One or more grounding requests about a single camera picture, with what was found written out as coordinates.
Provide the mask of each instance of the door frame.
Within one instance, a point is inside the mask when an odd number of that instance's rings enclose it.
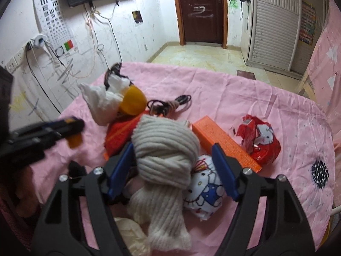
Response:
[[[184,30],[184,21],[182,18],[182,9],[180,0],[175,0],[175,9],[176,15],[178,18],[178,27],[179,27],[179,36],[180,36],[180,45],[185,45],[185,30]],[[222,47],[227,49],[227,0],[223,0],[223,43]]]

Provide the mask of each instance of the pink curtain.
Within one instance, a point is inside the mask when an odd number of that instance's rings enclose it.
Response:
[[[341,12],[329,2],[325,28],[307,68],[318,105],[331,126],[335,149],[334,203],[341,205]]]

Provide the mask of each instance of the green scribble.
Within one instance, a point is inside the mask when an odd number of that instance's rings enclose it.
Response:
[[[238,0],[229,0],[230,4],[228,5],[231,9],[237,9],[239,7]]]

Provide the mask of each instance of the ribbed knit fabric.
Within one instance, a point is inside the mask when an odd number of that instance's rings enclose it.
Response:
[[[182,190],[191,181],[199,155],[196,135],[183,124],[144,115],[132,135],[137,167],[146,181],[130,199],[128,212],[140,224],[150,222],[152,249],[188,250],[191,238],[182,215]]]

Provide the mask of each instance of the floor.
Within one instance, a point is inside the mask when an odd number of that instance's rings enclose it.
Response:
[[[153,60],[153,63],[200,67],[231,75],[237,75],[237,70],[248,71],[255,74],[256,80],[291,92],[295,91],[299,83],[299,80],[287,76],[245,66],[240,51],[226,50],[220,47],[168,46]]]

